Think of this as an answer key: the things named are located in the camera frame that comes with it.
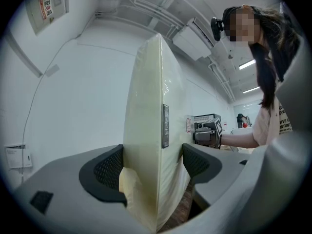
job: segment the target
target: plastic wrap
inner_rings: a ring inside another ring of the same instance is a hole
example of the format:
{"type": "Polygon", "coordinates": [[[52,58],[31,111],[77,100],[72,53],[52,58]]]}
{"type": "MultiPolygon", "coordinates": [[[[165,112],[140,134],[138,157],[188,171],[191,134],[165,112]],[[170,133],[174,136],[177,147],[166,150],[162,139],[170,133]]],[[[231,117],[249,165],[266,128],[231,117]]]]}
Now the plastic wrap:
{"type": "Polygon", "coordinates": [[[183,166],[182,144],[190,104],[185,78],[160,34],[137,52],[124,127],[124,169],[119,190],[127,209],[151,232],[158,231],[180,202],[190,177],[183,166]],[[169,146],[162,148],[162,110],[169,106],[169,146]]]}

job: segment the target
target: wall-mounted box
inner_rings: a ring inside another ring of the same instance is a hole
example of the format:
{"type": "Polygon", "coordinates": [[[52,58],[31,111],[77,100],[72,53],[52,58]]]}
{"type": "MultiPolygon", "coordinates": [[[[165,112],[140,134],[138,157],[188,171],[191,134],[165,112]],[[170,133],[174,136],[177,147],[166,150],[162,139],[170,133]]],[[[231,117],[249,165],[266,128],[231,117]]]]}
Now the wall-mounted box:
{"type": "Polygon", "coordinates": [[[6,158],[8,161],[8,166],[10,169],[32,167],[33,163],[31,161],[30,152],[28,149],[22,149],[22,145],[15,146],[5,146],[4,147],[6,158]]]}
{"type": "Polygon", "coordinates": [[[68,0],[25,0],[25,4],[35,34],[68,12],[68,0]]]}

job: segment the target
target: woman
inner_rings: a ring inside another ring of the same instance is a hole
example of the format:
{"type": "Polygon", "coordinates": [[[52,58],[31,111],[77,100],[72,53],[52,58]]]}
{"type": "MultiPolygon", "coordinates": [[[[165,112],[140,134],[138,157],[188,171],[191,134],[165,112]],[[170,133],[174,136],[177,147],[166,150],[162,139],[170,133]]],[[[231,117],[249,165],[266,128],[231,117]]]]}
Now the woman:
{"type": "Polygon", "coordinates": [[[224,11],[222,21],[230,41],[248,43],[264,97],[252,133],[224,134],[220,144],[245,148],[269,144],[279,134],[292,130],[274,93],[298,50],[299,36],[288,17],[272,9],[231,7],[224,11]]]}

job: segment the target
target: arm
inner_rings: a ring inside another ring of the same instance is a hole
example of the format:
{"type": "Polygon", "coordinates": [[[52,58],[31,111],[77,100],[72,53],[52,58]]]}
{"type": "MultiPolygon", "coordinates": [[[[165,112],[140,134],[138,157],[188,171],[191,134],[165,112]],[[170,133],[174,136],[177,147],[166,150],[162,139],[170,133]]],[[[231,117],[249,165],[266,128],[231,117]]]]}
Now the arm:
{"type": "Polygon", "coordinates": [[[252,133],[245,135],[222,135],[221,144],[245,148],[254,148],[259,146],[252,133]]]}

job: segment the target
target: long dark hair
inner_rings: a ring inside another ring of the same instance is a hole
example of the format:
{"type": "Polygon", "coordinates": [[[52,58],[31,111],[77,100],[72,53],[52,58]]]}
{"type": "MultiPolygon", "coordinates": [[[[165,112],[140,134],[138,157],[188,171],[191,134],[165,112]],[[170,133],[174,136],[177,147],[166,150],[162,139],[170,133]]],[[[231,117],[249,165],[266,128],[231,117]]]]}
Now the long dark hair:
{"type": "MultiPolygon", "coordinates": [[[[279,81],[284,80],[284,74],[289,68],[299,47],[299,37],[289,17],[285,17],[273,9],[261,9],[251,6],[254,19],[258,20],[264,33],[264,39],[269,45],[273,61],[268,58],[269,51],[259,43],[250,44],[249,48],[256,61],[257,82],[263,91],[264,97],[260,103],[262,107],[274,107],[274,93],[276,76],[279,81]]],[[[232,7],[223,14],[225,28],[229,28],[232,12],[241,7],[232,7]]]]}

